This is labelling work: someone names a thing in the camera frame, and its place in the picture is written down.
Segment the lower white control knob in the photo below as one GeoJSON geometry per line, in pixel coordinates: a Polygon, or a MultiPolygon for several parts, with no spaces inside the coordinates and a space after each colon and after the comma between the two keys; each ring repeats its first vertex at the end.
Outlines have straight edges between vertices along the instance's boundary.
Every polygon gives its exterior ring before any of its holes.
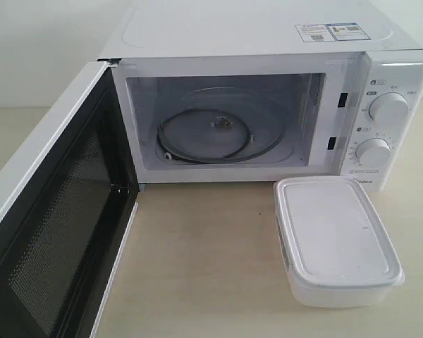
{"type": "Polygon", "coordinates": [[[355,156],[362,166],[379,168],[388,163],[391,150],[385,140],[372,138],[364,141],[356,148],[355,156]]]}

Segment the blue white label sticker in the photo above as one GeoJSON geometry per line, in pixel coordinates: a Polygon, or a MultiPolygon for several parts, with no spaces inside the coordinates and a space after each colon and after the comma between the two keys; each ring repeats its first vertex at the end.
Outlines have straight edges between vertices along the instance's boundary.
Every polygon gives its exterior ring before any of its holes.
{"type": "Polygon", "coordinates": [[[324,23],[296,25],[303,42],[368,41],[370,36],[357,23],[324,23]]]}

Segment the upper white control knob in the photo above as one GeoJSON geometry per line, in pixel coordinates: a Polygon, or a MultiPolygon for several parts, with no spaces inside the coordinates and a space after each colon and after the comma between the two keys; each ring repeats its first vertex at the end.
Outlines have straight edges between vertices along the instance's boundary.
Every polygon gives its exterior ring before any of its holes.
{"type": "Polygon", "coordinates": [[[409,110],[409,105],[401,94],[389,92],[371,103],[369,115],[378,124],[390,124],[403,120],[409,110]]]}

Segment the glass turntable plate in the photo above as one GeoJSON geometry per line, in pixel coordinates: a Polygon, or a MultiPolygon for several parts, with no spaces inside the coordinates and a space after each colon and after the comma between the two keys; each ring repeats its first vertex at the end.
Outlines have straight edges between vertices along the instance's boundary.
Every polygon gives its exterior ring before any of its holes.
{"type": "Polygon", "coordinates": [[[231,164],[260,157],[286,135],[273,101],[248,89],[211,87],[186,94],[175,114],[159,123],[157,141],[171,158],[231,164]]]}

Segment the white microwave door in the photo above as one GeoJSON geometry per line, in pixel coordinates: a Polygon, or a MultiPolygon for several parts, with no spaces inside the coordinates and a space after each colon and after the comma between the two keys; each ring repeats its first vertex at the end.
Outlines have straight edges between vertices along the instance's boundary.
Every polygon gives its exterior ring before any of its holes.
{"type": "Polygon", "coordinates": [[[0,337],[93,337],[137,211],[114,63],[88,63],[0,170],[0,337]]]}

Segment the white control knob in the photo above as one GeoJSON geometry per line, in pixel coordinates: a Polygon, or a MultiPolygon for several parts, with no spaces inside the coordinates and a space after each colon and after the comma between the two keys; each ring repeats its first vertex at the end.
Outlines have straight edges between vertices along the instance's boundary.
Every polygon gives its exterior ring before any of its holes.
{"type": "Polygon", "coordinates": [[[409,110],[409,105],[401,94],[389,92],[371,103],[369,115],[378,124],[390,124],[403,120],[409,110]]]}
{"type": "Polygon", "coordinates": [[[362,166],[379,168],[388,163],[391,150],[385,140],[372,138],[364,141],[356,148],[355,156],[362,166]]]}

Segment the white plastic lidded container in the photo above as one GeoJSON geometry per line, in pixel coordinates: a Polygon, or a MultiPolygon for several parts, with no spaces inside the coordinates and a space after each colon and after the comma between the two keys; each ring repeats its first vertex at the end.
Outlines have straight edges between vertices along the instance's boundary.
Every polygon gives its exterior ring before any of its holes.
{"type": "Polygon", "coordinates": [[[317,308],[371,306],[405,273],[367,193],[343,176],[274,183],[276,229],[290,290],[317,308]]]}

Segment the white microwave oven body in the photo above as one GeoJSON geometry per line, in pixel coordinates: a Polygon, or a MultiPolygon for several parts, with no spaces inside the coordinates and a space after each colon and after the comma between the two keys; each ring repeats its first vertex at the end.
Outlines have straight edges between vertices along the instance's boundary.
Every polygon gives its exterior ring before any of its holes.
{"type": "Polygon", "coordinates": [[[423,47],[369,1],[136,1],[99,55],[114,63],[140,184],[278,181],[342,175],[383,189],[423,92],[423,47]],[[303,42],[296,25],[357,23],[371,38],[303,42]],[[176,160],[157,141],[160,122],[198,89],[236,87],[274,102],[286,135],[266,154],[231,164],[176,160]],[[369,107],[396,92],[401,121],[378,124],[369,107]],[[391,150],[379,168],[356,148],[391,150]]]}

